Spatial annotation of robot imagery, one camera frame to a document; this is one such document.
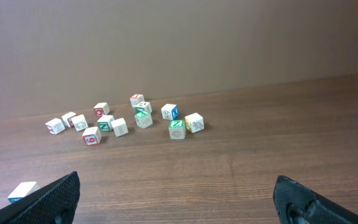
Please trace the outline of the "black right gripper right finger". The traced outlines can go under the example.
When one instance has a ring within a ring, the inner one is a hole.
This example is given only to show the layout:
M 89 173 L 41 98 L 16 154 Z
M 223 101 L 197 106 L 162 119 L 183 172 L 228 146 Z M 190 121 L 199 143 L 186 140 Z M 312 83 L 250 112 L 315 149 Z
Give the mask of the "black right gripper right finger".
M 277 177 L 273 202 L 281 224 L 358 224 L 358 214 L 284 175 Z

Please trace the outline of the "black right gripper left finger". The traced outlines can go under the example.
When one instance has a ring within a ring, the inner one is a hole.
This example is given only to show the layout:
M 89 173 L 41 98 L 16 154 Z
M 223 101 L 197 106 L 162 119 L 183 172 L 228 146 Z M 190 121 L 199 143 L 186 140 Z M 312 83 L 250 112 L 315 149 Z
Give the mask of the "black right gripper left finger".
M 72 223 L 79 199 L 80 180 L 73 171 L 0 209 L 0 224 Z

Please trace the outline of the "blue-sided white block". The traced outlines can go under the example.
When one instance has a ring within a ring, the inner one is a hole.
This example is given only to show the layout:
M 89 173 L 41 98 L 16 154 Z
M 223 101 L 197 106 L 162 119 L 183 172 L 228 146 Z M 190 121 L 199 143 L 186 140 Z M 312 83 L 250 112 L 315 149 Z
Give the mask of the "blue-sided white block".
M 40 189 L 37 182 L 21 182 L 7 197 L 8 201 L 14 203 L 27 195 Z

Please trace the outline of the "plain number one block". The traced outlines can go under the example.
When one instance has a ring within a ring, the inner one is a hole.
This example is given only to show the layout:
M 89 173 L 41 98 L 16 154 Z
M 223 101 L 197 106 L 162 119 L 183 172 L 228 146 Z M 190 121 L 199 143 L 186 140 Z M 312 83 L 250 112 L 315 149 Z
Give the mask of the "plain number one block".
M 119 118 L 111 121 L 111 126 L 113 128 L 114 134 L 116 137 L 123 136 L 128 134 L 128 128 L 124 118 Z

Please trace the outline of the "green letter block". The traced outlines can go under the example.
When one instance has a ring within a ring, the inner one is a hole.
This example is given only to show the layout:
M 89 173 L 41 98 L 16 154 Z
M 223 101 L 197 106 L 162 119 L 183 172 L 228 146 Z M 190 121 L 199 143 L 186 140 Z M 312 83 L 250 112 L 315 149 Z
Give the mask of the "green letter block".
M 147 128 L 153 124 L 151 114 L 147 111 L 141 111 L 135 114 L 135 121 L 140 128 Z

